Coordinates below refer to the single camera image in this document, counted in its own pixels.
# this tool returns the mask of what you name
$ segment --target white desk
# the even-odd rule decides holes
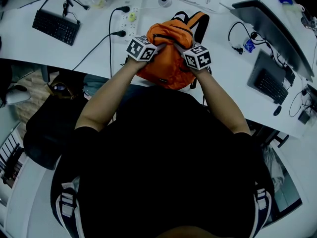
[[[2,21],[0,21],[0,34],[2,37],[0,58],[73,69],[100,39],[107,34],[110,13],[113,9],[123,6],[123,1],[125,0],[110,0],[110,6],[101,10],[91,8],[89,11],[85,11],[77,4],[74,4],[74,7],[70,7],[69,11],[75,12],[82,23],[72,47],[32,28],[35,13],[41,7],[43,1],[33,3],[22,9],[7,11]],[[142,7],[157,7],[157,1],[143,0]],[[223,4],[228,6],[239,1],[243,0],[221,0]],[[316,44],[314,33],[306,29],[300,20],[296,19],[294,13],[285,12],[278,0],[261,1],[286,25],[302,48],[307,60],[313,63],[314,47]],[[49,0],[44,9],[61,14],[63,2],[64,0]],[[167,21],[176,12],[181,10],[188,13],[188,15],[192,15],[200,9],[181,1],[173,0],[172,6],[169,8],[142,10],[138,29],[139,34],[146,34],[151,25]],[[213,76],[237,103],[245,118],[292,136],[301,137],[307,126],[310,125],[303,125],[297,120],[300,112],[294,118],[291,118],[288,112],[293,98],[302,90],[306,81],[303,80],[302,82],[298,76],[296,77],[294,85],[289,89],[289,94],[282,105],[281,113],[274,117],[273,112],[277,108],[277,105],[270,98],[247,86],[247,81],[254,67],[259,50],[263,49],[268,54],[270,54],[270,50],[265,45],[262,45],[262,47],[258,46],[252,54],[244,53],[242,56],[238,55],[230,47],[227,41],[227,34],[232,24],[239,21],[239,19],[222,6],[219,7],[219,11],[224,12],[224,14],[208,13],[211,18],[203,40],[203,44],[211,52]],[[112,27],[117,23],[118,17],[114,13],[111,22]],[[231,42],[234,45],[241,44],[246,37],[245,30],[237,26],[232,31]],[[113,45],[113,72],[117,72],[121,68],[120,64],[124,63],[126,58],[125,48],[125,45]],[[104,40],[76,70],[109,78],[108,39]],[[148,85],[148,82],[137,76],[134,77],[132,83]],[[202,102],[203,94],[199,84],[194,90],[190,90],[187,87],[183,91],[193,95],[200,103]],[[298,97],[292,106],[291,114],[295,114],[300,104],[301,100]]]

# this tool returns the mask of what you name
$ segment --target person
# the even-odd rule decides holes
[[[249,237],[255,181],[274,189],[242,112],[206,69],[191,71],[208,109],[157,86],[120,103],[145,65],[130,58],[77,121],[85,237]]]

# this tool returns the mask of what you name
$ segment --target black shirt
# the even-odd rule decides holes
[[[233,134],[178,91],[149,88],[129,99],[101,132],[75,130],[71,152],[63,158],[80,175],[86,237],[155,238],[184,225],[249,237],[255,181],[272,190],[251,136]]]

